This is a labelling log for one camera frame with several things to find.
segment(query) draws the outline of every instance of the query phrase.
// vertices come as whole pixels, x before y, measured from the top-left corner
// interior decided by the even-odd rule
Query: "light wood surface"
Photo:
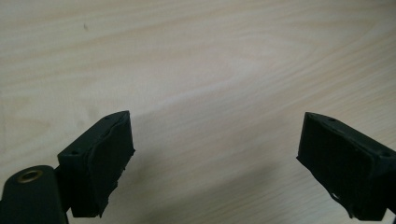
[[[295,157],[305,111],[396,149],[396,2],[3,0],[0,97],[1,185],[131,111],[104,216],[70,223],[359,223]]]

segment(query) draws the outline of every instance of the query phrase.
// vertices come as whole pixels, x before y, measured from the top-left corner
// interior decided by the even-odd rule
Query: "wood grain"
[[[131,111],[103,218],[70,223],[358,223],[295,157],[305,111],[396,148],[396,2],[5,0],[0,97],[0,183]]]

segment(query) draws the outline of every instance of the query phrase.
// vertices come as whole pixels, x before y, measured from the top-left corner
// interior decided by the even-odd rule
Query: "black mount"
[[[350,217],[396,212],[396,152],[343,122],[305,113],[299,160]]]
[[[58,154],[60,165],[17,172],[4,185],[0,223],[67,224],[102,215],[111,192],[134,155],[129,111],[96,122]]]

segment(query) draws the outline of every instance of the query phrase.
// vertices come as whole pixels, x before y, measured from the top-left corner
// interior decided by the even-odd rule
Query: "screw hole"
[[[43,175],[43,172],[40,170],[27,171],[18,177],[18,182],[22,183],[22,184],[26,184],[26,183],[32,182],[34,180],[37,180],[42,175]]]

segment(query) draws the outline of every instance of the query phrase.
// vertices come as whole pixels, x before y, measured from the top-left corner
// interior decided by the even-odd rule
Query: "black plastic part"
[[[129,111],[108,115],[58,155],[74,217],[102,215],[110,193],[134,155]]]
[[[391,207],[396,152],[341,121],[306,113],[297,159],[350,217],[382,220]]]
[[[8,179],[0,206],[0,223],[68,223],[52,167],[34,166]]]
[[[61,172],[61,167],[58,166],[55,169],[56,179],[58,180],[59,193],[62,199],[62,209],[67,212],[71,206],[72,191],[70,181],[67,180],[65,175]]]

